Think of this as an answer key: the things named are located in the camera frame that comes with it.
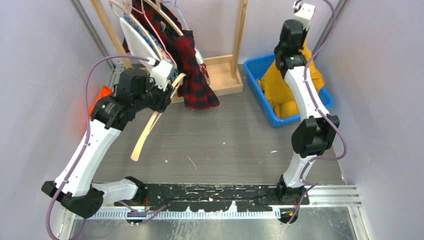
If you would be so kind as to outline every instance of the robotic arm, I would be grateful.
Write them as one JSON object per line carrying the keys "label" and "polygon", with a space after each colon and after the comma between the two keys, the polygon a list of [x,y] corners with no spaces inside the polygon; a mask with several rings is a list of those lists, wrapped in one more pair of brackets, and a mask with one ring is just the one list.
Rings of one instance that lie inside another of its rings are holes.
{"label": "robotic arm", "polygon": [[302,180],[313,164],[310,160],[323,155],[333,144],[336,131],[317,109],[328,116],[336,127],[340,124],[339,118],[330,115],[321,102],[313,87],[310,70],[305,71],[307,60],[300,51],[303,49],[315,7],[306,3],[302,5],[295,3],[294,10],[294,19],[284,22],[279,43],[274,49],[276,67],[293,92],[301,120],[291,136],[294,155],[287,171],[281,175],[277,184],[277,195],[280,198],[302,196],[305,192]]}
{"label": "robotic arm", "polygon": [[[57,201],[71,212],[87,219],[101,206],[120,200],[144,201],[147,194],[145,186],[133,177],[104,184],[92,183],[92,180],[106,151],[137,112],[150,108],[162,113],[171,103],[174,89],[167,81],[174,67],[163,60],[154,64],[150,75],[136,68],[122,72],[114,94],[101,98],[95,104],[91,113],[89,143],[57,197]],[[54,181],[43,184],[41,190],[51,198],[76,161],[85,140],[86,135],[62,173]]]}

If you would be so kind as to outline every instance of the blue plastic bin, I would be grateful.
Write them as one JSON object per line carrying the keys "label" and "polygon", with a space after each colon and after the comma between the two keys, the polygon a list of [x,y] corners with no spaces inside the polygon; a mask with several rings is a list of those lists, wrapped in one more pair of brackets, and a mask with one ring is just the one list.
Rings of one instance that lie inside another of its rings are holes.
{"label": "blue plastic bin", "polygon": [[[261,87],[258,85],[256,80],[261,80],[262,77],[270,68],[271,64],[274,62],[275,55],[273,53],[267,54],[264,56],[258,56],[251,58],[244,62],[244,69],[247,72],[247,84],[252,90],[254,96],[259,102],[260,107],[262,108],[263,113],[265,114],[268,122],[274,128],[281,128],[285,125],[289,125],[294,122],[299,122],[301,119],[300,114],[286,118],[278,118],[271,108],[270,103],[265,98],[264,93],[262,92]],[[334,105],[333,97],[330,93],[323,87],[318,93],[319,98],[321,99],[322,104],[329,109]]]}

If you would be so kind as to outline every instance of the orange cloth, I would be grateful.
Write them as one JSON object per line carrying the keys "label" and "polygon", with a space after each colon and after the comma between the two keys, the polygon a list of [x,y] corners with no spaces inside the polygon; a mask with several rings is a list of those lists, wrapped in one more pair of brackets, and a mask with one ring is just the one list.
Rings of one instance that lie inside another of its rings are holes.
{"label": "orange cloth", "polygon": [[[306,60],[309,60],[312,56],[312,52],[307,48],[306,43],[307,41],[305,40],[303,50],[300,52],[305,56]],[[321,73],[316,69],[314,61],[310,63],[309,71],[313,85],[319,93],[325,82]],[[287,118],[299,113],[295,96],[289,85],[281,76],[275,61],[268,68],[262,80],[258,80],[257,83],[264,92],[266,99],[278,118]]]}
{"label": "orange cloth", "polygon": [[[113,94],[113,92],[112,92],[112,90],[111,90],[109,87],[107,87],[107,86],[103,86],[103,87],[101,88],[100,94],[98,95],[98,97],[97,97],[97,99],[95,100],[95,102],[97,103],[97,102],[98,102],[101,98],[103,98],[103,97],[107,97],[107,96],[112,95],[112,94]],[[94,109],[94,106],[91,106],[91,107],[88,109],[88,114],[89,114],[89,115],[91,115],[91,114],[92,114],[93,109]]]}

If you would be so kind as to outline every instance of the gray floor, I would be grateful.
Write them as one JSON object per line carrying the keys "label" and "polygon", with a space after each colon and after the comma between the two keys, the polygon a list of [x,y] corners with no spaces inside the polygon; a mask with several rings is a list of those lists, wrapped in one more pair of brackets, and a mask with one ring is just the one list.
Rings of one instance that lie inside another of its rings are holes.
{"label": "gray floor", "polygon": [[[146,183],[276,184],[292,158],[298,124],[272,128],[246,82],[243,92],[219,100],[219,107],[207,110],[168,106],[133,162],[131,152],[152,111],[138,113],[109,148],[94,181],[133,176]],[[337,162],[316,162],[307,179],[343,184]]]}
{"label": "gray floor", "polygon": [[[287,228],[277,219],[153,220],[130,227],[124,220],[88,220],[79,239],[154,240],[356,240],[345,207],[302,208],[296,222]],[[73,233],[81,220],[73,225]]]}

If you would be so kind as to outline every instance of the worn black surface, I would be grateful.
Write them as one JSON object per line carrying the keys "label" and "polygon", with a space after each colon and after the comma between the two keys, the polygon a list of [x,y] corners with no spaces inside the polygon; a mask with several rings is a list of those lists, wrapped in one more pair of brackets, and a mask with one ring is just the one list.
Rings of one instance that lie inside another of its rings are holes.
{"label": "worn black surface", "polygon": [[[300,197],[276,196],[276,186],[269,185],[223,185],[223,184],[146,184],[148,206],[151,210],[167,205],[171,212],[227,211],[233,201],[238,212],[272,211],[270,205],[295,205]],[[304,205],[309,204],[305,197]]]}

